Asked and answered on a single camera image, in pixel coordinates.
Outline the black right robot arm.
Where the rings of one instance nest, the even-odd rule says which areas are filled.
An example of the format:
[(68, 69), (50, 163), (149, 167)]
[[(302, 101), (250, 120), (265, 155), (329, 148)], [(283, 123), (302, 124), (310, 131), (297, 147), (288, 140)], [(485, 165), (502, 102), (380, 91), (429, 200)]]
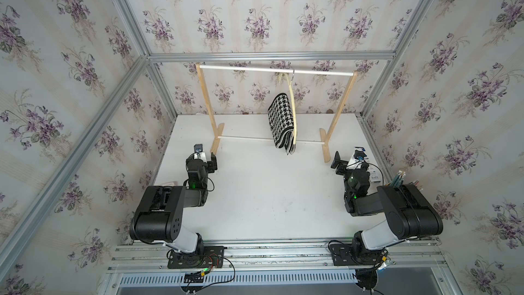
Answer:
[(371, 163), (367, 155), (356, 150), (350, 160), (343, 160), (338, 152), (331, 168), (343, 177), (344, 204), (352, 217), (369, 217), (383, 213), (385, 221), (356, 232), (352, 239), (352, 255), (362, 257), (375, 254), (404, 240), (438, 236), (443, 232), (443, 221), (437, 211), (414, 184), (378, 186), (369, 193)]

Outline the cream plastic clothes hanger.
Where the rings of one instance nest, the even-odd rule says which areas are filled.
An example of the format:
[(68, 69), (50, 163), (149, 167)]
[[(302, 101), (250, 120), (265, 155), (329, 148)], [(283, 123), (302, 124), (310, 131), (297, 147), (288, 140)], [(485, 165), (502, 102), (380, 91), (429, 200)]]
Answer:
[(293, 75), (292, 77), (289, 76), (288, 73), (284, 72), (283, 74), (283, 77), (285, 78), (286, 82), (287, 82), (287, 85), (288, 85), (288, 88), (289, 88), (289, 100), (290, 100), (290, 103), (291, 103), (291, 113), (292, 113), (292, 118), (293, 118), (293, 147), (296, 147), (296, 143), (297, 143), (297, 117), (296, 117), (296, 103), (295, 103), (295, 98), (294, 98), (294, 93), (293, 93), (293, 83), (292, 83), (292, 80), (293, 80)]

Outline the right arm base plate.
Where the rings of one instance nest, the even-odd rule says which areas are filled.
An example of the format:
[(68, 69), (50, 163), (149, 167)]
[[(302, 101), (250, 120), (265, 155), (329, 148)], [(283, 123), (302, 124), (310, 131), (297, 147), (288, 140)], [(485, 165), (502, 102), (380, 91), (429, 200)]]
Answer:
[(354, 247), (352, 244), (329, 242), (327, 249), (330, 252), (334, 266), (370, 266), (380, 267), (388, 257), (387, 249), (368, 250), (365, 247)]

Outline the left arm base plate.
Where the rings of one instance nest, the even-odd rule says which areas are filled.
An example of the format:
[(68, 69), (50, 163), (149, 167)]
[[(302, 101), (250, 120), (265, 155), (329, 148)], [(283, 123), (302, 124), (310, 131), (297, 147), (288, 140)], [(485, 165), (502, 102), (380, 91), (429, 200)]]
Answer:
[(224, 246), (204, 246), (201, 254), (176, 253), (170, 250), (166, 257), (168, 269), (212, 269), (222, 268)]

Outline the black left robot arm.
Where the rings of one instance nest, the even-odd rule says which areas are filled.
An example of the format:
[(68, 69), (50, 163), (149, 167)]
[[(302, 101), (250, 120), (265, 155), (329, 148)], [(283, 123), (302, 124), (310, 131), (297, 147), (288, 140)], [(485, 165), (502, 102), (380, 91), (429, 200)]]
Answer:
[(161, 242), (170, 250), (186, 255), (203, 255), (202, 236), (183, 226), (185, 208), (203, 207), (209, 195), (209, 175), (218, 169), (214, 153), (204, 152), (186, 159), (187, 180), (181, 186), (148, 186), (129, 226), (132, 240), (145, 244)]

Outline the black white houndstooth scarf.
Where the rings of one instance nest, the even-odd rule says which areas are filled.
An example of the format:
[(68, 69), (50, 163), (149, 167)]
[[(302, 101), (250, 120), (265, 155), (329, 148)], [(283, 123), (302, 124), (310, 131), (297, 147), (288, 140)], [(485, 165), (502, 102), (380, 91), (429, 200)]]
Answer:
[(274, 145), (278, 149), (285, 149), (287, 154), (293, 154), (293, 118), (291, 103), (285, 93), (280, 93), (272, 101), (267, 111), (268, 120)]

